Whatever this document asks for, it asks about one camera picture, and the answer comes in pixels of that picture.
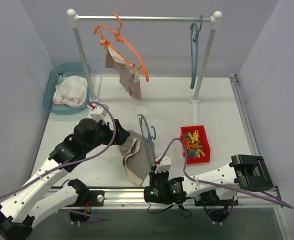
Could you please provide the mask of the grey beige underwear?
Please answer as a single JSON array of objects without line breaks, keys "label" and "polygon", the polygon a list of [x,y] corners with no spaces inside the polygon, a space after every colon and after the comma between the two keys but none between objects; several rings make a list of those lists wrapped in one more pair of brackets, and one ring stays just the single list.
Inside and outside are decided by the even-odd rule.
[{"label": "grey beige underwear", "polygon": [[153,156],[153,150],[147,143],[148,140],[139,133],[129,130],[129,137],[123,145],[119,146],[119,151],[122,155],[122,165],[125,174],[129,181],[136,187],[140,187],[145,178],[149,175],[151,164],[153,160],[149,160]]}]

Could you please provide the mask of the blue hanger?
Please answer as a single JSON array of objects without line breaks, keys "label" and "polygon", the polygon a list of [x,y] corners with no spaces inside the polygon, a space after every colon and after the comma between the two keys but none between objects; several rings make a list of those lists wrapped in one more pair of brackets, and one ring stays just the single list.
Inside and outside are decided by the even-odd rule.
[{"label": "blue hanger", "polygon": [[202,30],[204,17],[200,15],[199,25],[193,22],[190,27],[190,56],[191,56],[191,82],[190,89],[193,90],[196,84],[198,61],[199,61],[199,34]]},{"label": "blue hanger", "polygon": [[143,139],[144,148],[146,151],[147,159],[149,166],[152,167],[155,164],[154,159],[156,158],[155,154],[155,145],[154,140],[156,139],[156,129],[154,126],[149,126],[147,119],[143,114],[138,114],[139,117],[139,126],[141,131],[141,136]]}]

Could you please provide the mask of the white pink-trimmed underwear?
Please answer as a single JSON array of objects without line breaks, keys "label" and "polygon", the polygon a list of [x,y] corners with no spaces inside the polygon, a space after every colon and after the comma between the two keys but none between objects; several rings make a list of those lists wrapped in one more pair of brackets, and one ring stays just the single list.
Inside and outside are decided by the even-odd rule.
[{"label": "white pink-trimmed underwear", "polygon": [[88,83],[84,77],[72,75],[55,86],[53,103],[79,108],[86,100]]}]

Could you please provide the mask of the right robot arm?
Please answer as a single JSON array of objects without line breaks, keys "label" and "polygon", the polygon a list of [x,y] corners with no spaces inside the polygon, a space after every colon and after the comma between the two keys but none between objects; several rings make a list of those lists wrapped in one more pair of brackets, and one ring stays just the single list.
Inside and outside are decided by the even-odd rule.
[{"label": "right robot arm", "polygon": [[274,183],[262,156],[234,155],[231,162],[199,175],[169,179],[172,161],[169,156],[155,159],[149,172],[149,185],[143,197],[147,203],[182,204],[187,198],[209,192],[209,200],[219,205],[227,198],[225,190],[236,192],[264,192],[273,189]]}]

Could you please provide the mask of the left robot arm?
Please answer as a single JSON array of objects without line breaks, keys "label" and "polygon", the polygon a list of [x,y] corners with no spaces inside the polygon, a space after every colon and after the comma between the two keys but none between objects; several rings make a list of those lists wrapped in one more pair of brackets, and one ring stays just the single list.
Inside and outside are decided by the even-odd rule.
[{"label": "left robot arm", "polygon": [[82,119],[23,188],[0,203],[0,235],[5,240],[25,240],[37,224],[59,209],[73,204],[82,206],[89,201],[89,188],[79,179],[70,180],[48,197],[44,194],[71,173],[87,153],[101,145],[121,146],[126,142],[130,133],[117,119],[114,123],[111,130],[102,120]]}]

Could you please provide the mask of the beige brown underwear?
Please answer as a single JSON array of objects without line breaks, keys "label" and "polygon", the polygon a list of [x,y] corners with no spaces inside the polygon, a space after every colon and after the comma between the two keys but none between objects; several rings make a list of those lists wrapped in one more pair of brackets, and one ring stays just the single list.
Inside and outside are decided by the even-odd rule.
[{"label": "beige brown underwear", "polygon": [[139,72],[132,63],[128,63],[119,53],[110,46],[105,46],[105,67],[116,70],[119,74],[119,83],[134,99],[142,100]]}]

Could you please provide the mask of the orange plastic hanger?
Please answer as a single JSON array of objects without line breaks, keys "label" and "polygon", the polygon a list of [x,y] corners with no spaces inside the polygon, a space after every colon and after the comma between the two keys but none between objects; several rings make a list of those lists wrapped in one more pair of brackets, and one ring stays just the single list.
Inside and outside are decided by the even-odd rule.
[{"label": "orange plastic hanger", "polygon": [[[126,69],[133,70],[137,72],[139,75],[143,75],[145,77],[146,82],[148,83],[150,81],[149,72],[147,70],[147,67],[141,58],[141,56],[138,54],[136,49],[121,35],[121,29],[123,28],[123,21],[121,18],[116,14],[112,14],[113,17],[116,17],[119,23],[119,27],[117,30],[114,30],[110,26],[100,24],[94,29],[94,34],[98,35],[100,37],[100,45],[104,46],[107,50],[107,52],[110,52],[110,49],[113,50],[114,53],[116,53],[116,62],[121,63],[125,65]],[[127,47],[134,53],[135,57],[138,59],[140,65],[136,65],[133,61],[128,60],[123,54],[121,54],[113,45],[112,43],[107,40],[104,36],[103,29],[107,29],[110,32],[113,33],[115,40],[118,43],[125,43]]]}]

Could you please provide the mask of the colourful clothespins pile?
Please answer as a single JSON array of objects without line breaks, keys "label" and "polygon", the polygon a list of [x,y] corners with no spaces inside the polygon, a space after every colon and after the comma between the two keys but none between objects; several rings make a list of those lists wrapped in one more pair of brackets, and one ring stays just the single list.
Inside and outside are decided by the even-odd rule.
[{"label": "colourful clothespins pile", "polygon": [[195,130],[193,133],[185,132],[184,137],[187,149],[187,157],[189,159],[206,156],[198,130]]}]

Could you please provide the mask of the red plastic bin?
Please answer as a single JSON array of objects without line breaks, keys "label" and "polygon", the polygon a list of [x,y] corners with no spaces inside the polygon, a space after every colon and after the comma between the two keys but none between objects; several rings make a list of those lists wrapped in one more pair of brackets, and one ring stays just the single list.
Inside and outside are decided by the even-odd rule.
[{"label": "red plastic bin", "polygon": [[180,139],[187,151],[187,165],[209,163],[211,148],[203,125],[182,126]]}]

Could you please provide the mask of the teal plastic basin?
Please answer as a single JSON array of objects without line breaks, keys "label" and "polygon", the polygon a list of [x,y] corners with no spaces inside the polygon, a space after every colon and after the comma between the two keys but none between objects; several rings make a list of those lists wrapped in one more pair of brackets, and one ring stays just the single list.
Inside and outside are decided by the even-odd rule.
[{"label": "teal plastic basin", "polygon": [[83,111],[89,101],[90,90],[87,86],[87,93],[85,102],[78,108],[70,107],[68,105],[57,105],[53,103],[53,96],[56,91],[55,86],[61,84],[64,79],[70,76],[80,76],[86,79],[83,64],[80,62],[66,63],[55,67],[47,81],[47,86],[43,98],[43,108],[49,113],[58,115],[70,115]]}]

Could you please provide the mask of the white clothes rack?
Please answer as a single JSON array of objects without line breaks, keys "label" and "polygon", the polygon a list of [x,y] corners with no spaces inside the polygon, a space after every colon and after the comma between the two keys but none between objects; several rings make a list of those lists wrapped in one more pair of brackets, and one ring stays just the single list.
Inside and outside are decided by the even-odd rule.
[{"label": "white clothes rack", "polygon": [[[73,29],[73,34],[75,37],[75,41],[77,44],[80,60],[83,65],[83,69],[86,76],[86,81],[88,85],[88,89],[90,92],[90,99],[96,100],[98,98],[98,95],[95,94],[95,89],[93,87],[91,74],[87,66],[87,59],[83,48],[83,43],[81,40],[81,35],[79,32],[79,21],[80,20],[106,20],[106,21],[112,21],[117,20],[116,17],[113,15],[111,16],[99,16],[99,15],[78,15],[74,9],[68,9],[67,10],[68,19],[70,22],[70,25]],[[122,22],[124,21],[134,21],[134,22],[187,22],[187,23],[197,23],[197,25],[200,25],[200,17],[167,17],[167,16],[119,16]],[[219,28],[220,20],[222,18],[222,12],[221,11],[215,11],[213,13],[213,16],[211,17],[205,17],[203,18],[203,23],[210,23],[211,29],[210,34],[208,37],[205,53],[203,56],[203,60],[201,63],[201,68],[199,74],[196,75],[196,81],[194,89],[192,89],[192,96],[190,98],[191,106],[192,106],[192,124],[198,125],[199,124],[199,102],[200,102],[200,89],[201,85],[206,73],[207,64],[209,61],[209,56],[211,53],[214,37],[216,30]]]}]

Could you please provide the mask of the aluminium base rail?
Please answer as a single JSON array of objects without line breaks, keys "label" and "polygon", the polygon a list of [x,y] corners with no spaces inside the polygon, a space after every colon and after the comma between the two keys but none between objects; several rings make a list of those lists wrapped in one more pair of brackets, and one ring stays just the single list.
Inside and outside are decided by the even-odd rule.
[{"label": "aluminium base rail", "polygon": [[[13,212],[15,218],[24,218],[26,215],[36,216],[43,213],[52,214],[61,208],[69,205],[84,206],[93,197],[93,201],[98,206],[102,204],[97,201],[97,197],[89,191],[86,185],[76,182],[74,185],[65,185],[55,193],[40,199],[45,190],[36,191],[31,187],[25,188],[13,194],[1,205],[3,208]],[[157,204],[182,204],[191,197],[185,191],[170,190],[161,187],[147,186],[143,192],[144,201]]]}]

